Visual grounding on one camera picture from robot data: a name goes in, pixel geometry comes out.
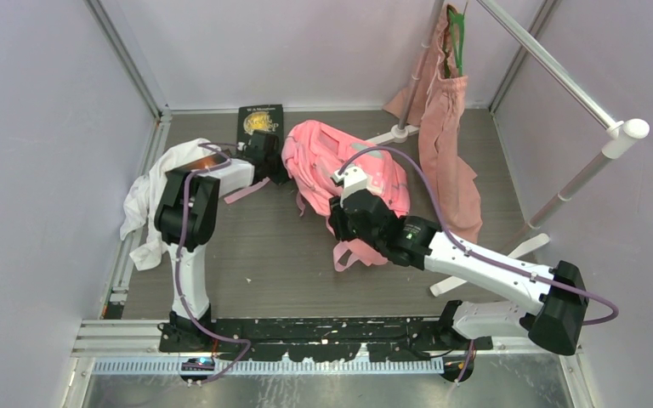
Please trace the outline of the pink student backpack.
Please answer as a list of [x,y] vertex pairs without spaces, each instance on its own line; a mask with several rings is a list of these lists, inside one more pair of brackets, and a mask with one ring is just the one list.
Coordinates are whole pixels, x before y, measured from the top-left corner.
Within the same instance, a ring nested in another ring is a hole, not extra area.
[[374,143],[358,139],[323,122],[308,120],[284,135],[281,161],[290,180],[297,186],[297,206],[306,207],[325,219],[326,228],[336,239],[332,261],[336,271],[344,271],[356,262],[381,266],[389,257],[356,257],[334,236],[327,222],[328,200],[343,200],[356,191],[370,191],[403,218],[411,208],[410,192],[404,168]]

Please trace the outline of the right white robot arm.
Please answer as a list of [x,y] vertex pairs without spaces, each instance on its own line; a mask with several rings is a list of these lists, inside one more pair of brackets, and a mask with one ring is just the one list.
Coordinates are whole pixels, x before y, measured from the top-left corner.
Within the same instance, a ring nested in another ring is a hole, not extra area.
[[549,352],[573,355],[588,299],[581,271],[522,263],[483,247],[468,249],[425,218],[398,216],[367,190],[328,201],[328,223],[347,244],[365,244],[391,263],[457,277],[502,297],[496,303],[450,301],[438,326],[440,342],[459,349],[480,337],[526,337]]

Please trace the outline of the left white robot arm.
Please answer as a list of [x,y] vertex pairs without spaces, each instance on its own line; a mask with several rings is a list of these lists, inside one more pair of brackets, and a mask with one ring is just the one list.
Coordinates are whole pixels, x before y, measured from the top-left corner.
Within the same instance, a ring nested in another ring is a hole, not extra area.
[[219,339],[206,288],[206,247],[219,203],[231,204],[270,182],[287,180],[283,138],[256,130],[237,144],[197,140],[195,154],[165,173],[154,226],[173,270],[173,303],[159,326],[163,351],[202,351]]

